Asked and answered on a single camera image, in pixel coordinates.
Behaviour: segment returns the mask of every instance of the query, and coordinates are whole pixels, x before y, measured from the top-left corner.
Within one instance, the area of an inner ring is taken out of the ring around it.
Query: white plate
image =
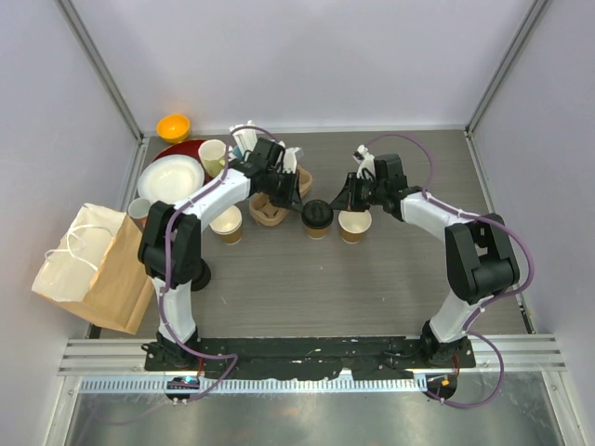
[[[190,156],[169,155],[149,164],[139,178],[139,197],[173,204],[203,187],[205,170]]]

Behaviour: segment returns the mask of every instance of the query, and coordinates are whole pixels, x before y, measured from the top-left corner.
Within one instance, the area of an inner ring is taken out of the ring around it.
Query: white cup
[[[242,213],[237,206],[221,213],[209,226],[226,244],[236,244],[242,239]]]
[[[141,228],[147,223],[147,216],[151,209],[151,202],[146,198],[137,198],[128,205],[128,215]]]
[[[216,177],[223,170],[226,149],[227,145],[218,139],[209,139],[198,148],[201,164],[211,178]]]
[[[372,215],[368,211],[347,212],[338,214],[338,224],[341,227],[341,237],[347,243],[357,243],[372,225]]]

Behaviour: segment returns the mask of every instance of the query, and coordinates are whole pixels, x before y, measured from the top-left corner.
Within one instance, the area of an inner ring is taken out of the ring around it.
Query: gray floor
[[[452,205],[486,212],[463,132],[411,134],[435,157],[431,192]],[[287,147],[304,148],[300,164],[314,178],[304,203],[334,199],[347,172],[356,169],[353,151],[374,135],[283,135]],[[165,147],[161,139],[152,138],[146,163]],[[372,152],[398,152],[409,184],[425,181],[428,163],[411,143],[387,138]],[[203,237],[203,256],[213,280],[192,303],[202,336],[414,335],[446,296],[443,245],[379,208],[372,210],[372,228],[364,241],[348,245],[340,239],[337,223],[326,238],[314,241],[304,234],[298,215],[265,228],[248,214],[247,202],[239,207],[244,216],[239,243],[225,245],[210,230]],[[153,301],[137,337],[154,337],[157,326]],[[485,334],[525,333],[514,298],[491,307],[475,328]],[[126,336],[104,330],[101,337]]]
[[[454,400],[482,400],[496,380],[496,374],[465,374]],[[188,406],[156,408],[164,401],[163,395],[81,395],[66,444],[564,444],[540,373],[508,373],[495,400],[468,411],[442,406],[419,392],[217,395]],[[151,408],[154,412],[142,416]],[[125,425],[110,426],[100,420]]]

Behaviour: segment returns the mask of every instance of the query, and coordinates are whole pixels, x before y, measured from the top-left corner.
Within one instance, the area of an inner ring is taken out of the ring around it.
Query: wooden table surface
[[[454,206],[485,213],[463,132],[408,134],[434,155],[431,192]],[[333,200],[347,172],[357,168],[352,153],[375,135],[283,135],[287,147],[304,149],[300,164],[313,175],[304,203],[314,198]],[[166,146],[152,138],[145,164]],[[383,139],[371,152],[399,153],[410,185],[423,184],[429,172],[424,154],[406,140]],[[203,235],[203,258],[213,279],[193,295],[192,312],[202,336],[417,335],[446,296],[443,244],[381,208],[371,210],[372,227],[364,240],[349,245],[340,238],[337,214],[330,233],[314,241],[305,235],[298,214],[266,228],[249,215],[248,201],[238,206],[244,218],[239,243],[225,245],[211,230]],[[153,300],[136,337],[154,337],[158,322]],[[474,327],[486,334],[525,333],[514,298],[490,307]],[[101,337],[128,336],[103,330]]]

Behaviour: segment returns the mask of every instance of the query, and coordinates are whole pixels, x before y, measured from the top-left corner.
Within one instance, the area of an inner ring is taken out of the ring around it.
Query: cup
[[[362,240],[365,232],[372,225],[372,215],[368,211],[348,212],[338,214],[338,224],[341,227],[341,237],[347,243],[357,243]]]
[[[226,244],[236,244],[242,239],[242,213],[236,206],[224,211],[209,226]]]
[[[209,139],[198,148],[198,157],[206,173],[211,177],[216,177],[225,166],[225,153],[227,145],[218,139]]]
[[[310,200],[304,204],[301,221],[311,239],[322,239],[333,223],[333,209],[322,200]]]
[[[149,209],[151,209],[151,202],[146,198],[137,198],[128,205],[128,215],[140,230],[145,228]]]

